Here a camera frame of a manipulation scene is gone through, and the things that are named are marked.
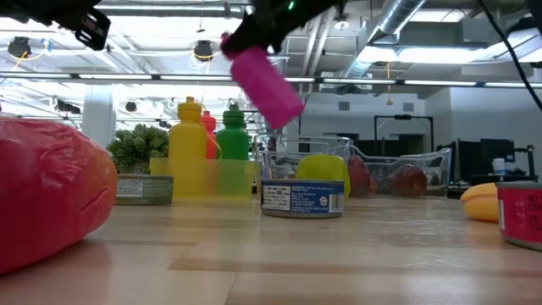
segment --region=yellow squeeze bottle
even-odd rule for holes
[[[200,122],[202,105],[187,97],[178,106],[180,124],[169,130],[169,174],[174,200],[201,197],[206,191],[207,132]]]

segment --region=plastic tray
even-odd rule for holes
[[[360,156],[376,184],[377,194],[391,194],[390,180],[402,166],[409,164],[421,169],[427,177],[428,187],[424,195],[445,196],[450,182],[451,149],[399,158],[371,157],[360,152],[345,137],[332,136],[281,136],[261,134],[257,142],[263,150],[256,155],[258,162],[258,187],[261,179],[291,179],[296,174],[299,161],[313,154],[342,157],[346,162]],[[300,152],[300,148],[309,152]]]
[[[352,155],[358,155],[376,182],[377,194],[390,194],[390,180],[402,166],[409,164],[421,169],[427,177],[427,191],[424,195],[445,196],[450,183],[451,149],[419,155],[406,155],[399,158],[372,157],[352,148]]]
[[[174,177],[173,205],[190,201],[252,200],[256,172],[253,161],[201,160],[167,161],[168,175]]]

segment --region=red plastic bag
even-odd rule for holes
[[[111,158],[79,131],[0,116],[0,274],[97,229],[116,189]]]

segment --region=wooden table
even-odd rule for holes
[[[0,278],[0,304],[542,304],[542,253],[443,199],[350,200],[325,220],[116,207],[85,241]]]

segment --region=wall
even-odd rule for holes
[[[374,115],[396,115],[403,113],[403,103],[414,103],[411,115],[424,115],[424,102],[416,94],[394,94],[393,105],[386,105],[388,96],[349,94],[342,97],[333,93],[312,93],[307,101],[301,122],[301,133],[308,136],[322,136],[324,133],[359,134],[361,140],[374,138]],[[339,111],[338,102],[350,102],[350,111]],[[379,138],[392,139],[394,135],[427,135],[428,128],[417,120],[379,120]],[[288,134],[297,134],[295,124],[286,127]]]
[[[457,138],[509,139],[516,147],[533,144],[535,170],[542,175],[542,113],[526,90],[443,89],[426,100],[425,110],[434,116],[435,145]],[[510,166],[527,171],[527,155],[517,153]]]
[[[451,89],[436,92],[425,101],[425,114],[434,118],[434,145],[454,141],[451,129]]]

